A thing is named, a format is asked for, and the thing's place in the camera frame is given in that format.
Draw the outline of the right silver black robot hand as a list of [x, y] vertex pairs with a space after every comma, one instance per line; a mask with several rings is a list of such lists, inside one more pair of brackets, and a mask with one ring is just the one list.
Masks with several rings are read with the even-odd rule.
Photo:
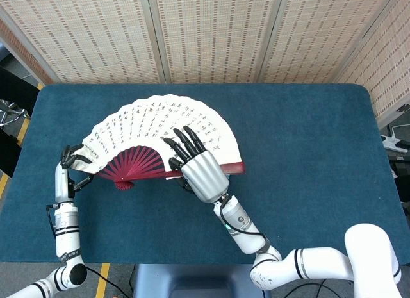
[[182, 173], [184, 181], [181, 186], [192, 191], [204, 203], [217, 202], [229, 187], [221, 166], [190, 127], [184, 126], [183, 130], [174, 128], [173, 132], [182, 144], [171, 138], [163, 141], [177, 154], [168, 160], [168, 164], [172, 170]]

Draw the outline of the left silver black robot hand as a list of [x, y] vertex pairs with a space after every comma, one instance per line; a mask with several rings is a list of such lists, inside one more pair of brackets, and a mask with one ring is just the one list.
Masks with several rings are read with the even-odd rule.
[[60, 161], [55, 170], [55, 201], [57, 204], [74, 202], [76, 192], [81, 191], [83, 187], [91, 183], [94, 178], [93, 174], [89, 174], [85, 179], [76, 183], [69, 176], [69, 169], [76, 160], [83, 161], [87, 164], [91, 163], [87, 157], [75, 153], [83, 146], [83, 144], [72, 147], [68, 145], [61, 152]]

